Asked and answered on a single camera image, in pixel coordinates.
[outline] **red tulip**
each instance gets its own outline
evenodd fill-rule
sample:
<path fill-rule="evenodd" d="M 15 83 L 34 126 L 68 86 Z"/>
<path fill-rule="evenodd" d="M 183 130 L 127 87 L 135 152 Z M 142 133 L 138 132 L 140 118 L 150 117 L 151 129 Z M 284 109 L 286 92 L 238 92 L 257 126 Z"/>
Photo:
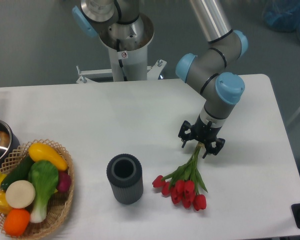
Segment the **red tulip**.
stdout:
<path fill-rule="evenodd" d="M 206 197 L 202 194 L 196 195 L 193 201 L 193 207 L 195 210 L 199 211 L 200 209 L 206 209 L 207 201 Z"/>
<path fill-rule="evenodd" d="M 195 190 L 195 183 L 191 180 L 188 180 L 184 183 L 184 195 L 190 195 Z"/>
<path fill-rule="evenodd" d="M 186 198 L 182 198 L 182 204 L 183 204 L 185 209 L 188 209 L 191 206 L 191 202 Z"/>
<path fill-rule="evenodd" d="M 171 192 L 171 200 L 173 204 L 178 204 L 182 199 L 182 194 L 178 194 L 176 188 L 174 187 Z"/>
<path fill-rule="evenodd" d="M 196 191 L 189 192 L 188 194 L 184 194 L 185 199 L 189 200 L 191 203 L 195 200 Z"/>
<path fill-rule="evenodd" d="M 162 178 L 163 178 L 162 175 L 156 177 L 156 179 L 152 182 L 154 188 L 160 188 L 166 184 L 166 180 L 162 181 Z"/>
<path fill-rule="evenodd" d="M 164 184 L 164 186 L 163 186 L 163 188 L 162 188 L 162 191 L 161 191 L 162 195 L 168 196 L 168 195 L 171 193 L 172 188 L 169 189 L 169 185 L 170 185 L 170 182 L 169 182 L 169 181 L 167 181 L 167 182 Z"/>
<path fill-rule="evenodd" d="M 176 181 L 174 187 L 178 194 L 183 194 L 185 189 L 185 181 L 183 180 Z"/>

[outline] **gray floor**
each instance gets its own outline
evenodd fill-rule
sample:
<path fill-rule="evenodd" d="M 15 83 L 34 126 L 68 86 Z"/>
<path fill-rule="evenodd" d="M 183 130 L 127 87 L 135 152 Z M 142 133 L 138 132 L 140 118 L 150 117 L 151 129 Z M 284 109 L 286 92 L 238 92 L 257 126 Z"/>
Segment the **gray floor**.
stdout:
<path fill-rule="evenodd" d="M 110 68 L 107 50 L 98 39 L 85 36 L 72 18 L 71 9 L 79 2 L 0 0 L 0 87 L 74 84 L 76 65 L 82 71 Z M 227 71 L 268 75 L 286 122 L 300 106 L 300 42 L 296 34 L 265 26 L 265 0 L 221 3 L 232 27 L 249 40 L 248 52 Z M 140 0 L 140 8 L 155 29 L 148 64 L 164 59 L 168 62 L 165 78 L 176 78 L 175 67 L 184 54 L 200 55 L 208 47 L 188 0 Z M 287 134 L 300 172 L 300 118 L 287 128 Z"/>

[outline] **purple beet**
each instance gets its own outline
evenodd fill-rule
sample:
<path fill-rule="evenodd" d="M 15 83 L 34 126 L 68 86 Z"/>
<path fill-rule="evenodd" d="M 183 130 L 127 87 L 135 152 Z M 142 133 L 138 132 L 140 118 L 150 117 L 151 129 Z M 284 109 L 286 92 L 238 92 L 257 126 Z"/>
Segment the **purple beet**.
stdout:
<path fill-rule="evenodd" d="M 71 186 L 71 177 L 64 171 L 59 171 L 59 182 L 56 189 L 60 193 L 65 193 L 69 191 Z"/>

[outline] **wicker basket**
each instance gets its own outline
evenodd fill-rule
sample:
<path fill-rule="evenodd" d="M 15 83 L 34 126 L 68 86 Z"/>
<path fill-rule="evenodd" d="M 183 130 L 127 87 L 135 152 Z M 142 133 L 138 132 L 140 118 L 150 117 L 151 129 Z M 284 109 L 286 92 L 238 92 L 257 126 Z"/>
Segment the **wicker basket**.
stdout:
<path fill-rule="evenodd" d="M 6 216 L 0 213 L 0 230 L 2 234 L 5 234 L 7 237 L 13 239 L 22 239 L 22 240 L 37 240 L 41 239 L 53 231 L 55 231 L 60 225 L 65 221 L 73 200 L 74 195 L 74 185 L 75 185 L 75 176 L 74 176 L 74 166 L 68 151 L 59 143 L 46 140 L 34 140 L 33 142 L 28 142 L 19 146 L 17 149 L 13 150 L 12 153 L 4 160 L 0 171 L 3 174 L 8 174 L 12 169 L 14 169 L 19 162 L 28 154 L 28 148 L 33 143 L 44 143 L 53 147 L 63 158 L 66 160 L 69 168 L 68 174 L 71 177 L 71 186 L 68 192 L 66 193 L 55 193 L 48 202 L 47 206 L 47 215 L 43 222 L 40 223 L 29 223 L 25 232 L 20 237 L 11 237 L 5 233 L 3 230 L 4 222 Z"/>

